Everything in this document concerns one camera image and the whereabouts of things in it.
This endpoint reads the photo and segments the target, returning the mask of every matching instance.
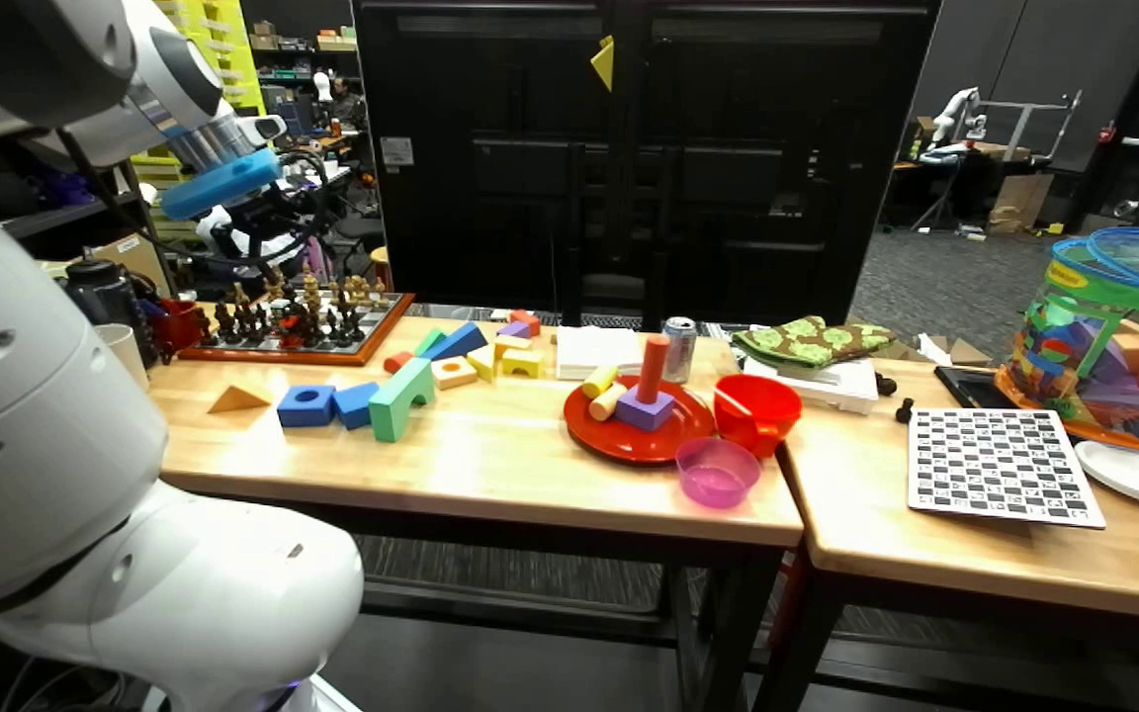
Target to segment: wooden tabletop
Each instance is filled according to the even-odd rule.
[[[912,515],[904,427],[892,407],[951,402],[930,362],[883,362],[897,397],[872,414],[805,407],[788,435],[817,571],[1139,614],[1139,502],[1090,484],[1106,531]]]
[[[291,382],[379,378],[386,350],[414,346],[443,319],[406,317],[367,368],[286,368],[178,361],[150,370],[150,390],[171,423],[163,474],[184,490],[271,502],[340,502],[485,523],[547,523],[577,531],[627,531],[700,543],[795,547],[800,511],[768,459],[759,485],[737,511],[706,511],[681,495],[676,465],[626,465],[582,452],[561,423],[577,382],[495,378],[440,390],[411,414],[404,444],[375,444],[371,427],[286,431],[271,407],[208,414],[240,382],[271,402]],[[718,345],[696,346],[693,397],[706,397]]]

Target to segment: red plate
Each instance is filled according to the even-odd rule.
[[[638,431],[621,419],[597,423],[589,414],[593,399],[582,387],[573,387],[561,411],[568,439],[582,444],[586,452],[621,464],[676,464],[683,439],[715,435],[715,414],[676,382],[659,382],[659,390],[676,399],[671,414],[657,431]]]

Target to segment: colorful plastic container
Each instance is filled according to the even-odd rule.
[[[1073,435],[1139,452],[1139,224],[1053,244],[998,387]]]
[[[729,511],[759,484],[759,459],[729,439],[689,439],[676,456],[681,490],[693,502]]]

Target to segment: checkerboard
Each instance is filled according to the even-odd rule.
[[[916,407],[909,419],[909,506],[1103,524],[1056,411]]]

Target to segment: green block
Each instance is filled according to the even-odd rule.
[[[414,357],[428,357],[428,346],[433,346],[433,345],[443,345],[443,341],[445,341],[445,331],[443,331],[443,327],[431,327],[431,331],[419,341]]]
[[[400,444],[411,423],[411,407],[433,402],[440,382],[431,361],[406,361],[382,387],[371,397],[371,431],[379,444]]]

